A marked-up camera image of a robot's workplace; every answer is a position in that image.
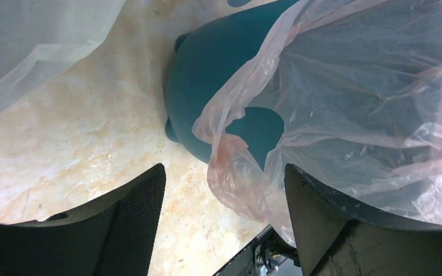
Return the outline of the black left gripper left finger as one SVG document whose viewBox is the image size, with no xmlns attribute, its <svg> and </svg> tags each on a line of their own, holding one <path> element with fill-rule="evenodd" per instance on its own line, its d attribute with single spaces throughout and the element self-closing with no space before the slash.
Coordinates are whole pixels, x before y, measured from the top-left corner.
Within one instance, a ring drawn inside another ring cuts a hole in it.
<svg viewBox="0 0 442 276">
<path fill-rule="evenodd" d="M 156 164 L 44 221 L 0 224 L 0 275 L 147 275 L 165 187 Z"/>
</svg>

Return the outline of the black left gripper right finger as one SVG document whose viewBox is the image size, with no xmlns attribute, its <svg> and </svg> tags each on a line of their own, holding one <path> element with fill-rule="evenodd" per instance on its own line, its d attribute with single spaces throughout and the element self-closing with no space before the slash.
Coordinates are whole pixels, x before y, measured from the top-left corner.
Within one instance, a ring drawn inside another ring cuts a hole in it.
<svg viewBox="0 0 442 276">
<path fill-rule="evenodd" d="M 442 225 L 392 214 L 285 167 L 303 275 L 442 275 Z"/>
</svg>

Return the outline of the pink plastic trash bag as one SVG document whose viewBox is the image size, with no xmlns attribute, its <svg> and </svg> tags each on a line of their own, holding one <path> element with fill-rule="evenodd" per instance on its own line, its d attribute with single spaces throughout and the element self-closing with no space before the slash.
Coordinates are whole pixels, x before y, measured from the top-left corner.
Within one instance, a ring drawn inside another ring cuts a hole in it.
<svg viewBox="0 0 442 276">
<path fill-rule="evenodd" d="M 442 1 L 297 1 L 193 133 L 212 146 L 214 196 L 290 245 L 287 164 L 442 225 Z"/>
</svg>

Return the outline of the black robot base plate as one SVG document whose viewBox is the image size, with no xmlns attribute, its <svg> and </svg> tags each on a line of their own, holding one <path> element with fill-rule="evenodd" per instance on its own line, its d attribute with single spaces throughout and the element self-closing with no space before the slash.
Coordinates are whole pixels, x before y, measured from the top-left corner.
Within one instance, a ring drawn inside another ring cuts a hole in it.
<svg viewBox="0 0 442 276">
<path fill-rule="evenodd" d="M 271 225 L 224 264 L 214 276 L 302 275 L 297 250 Z"/>
</svg>

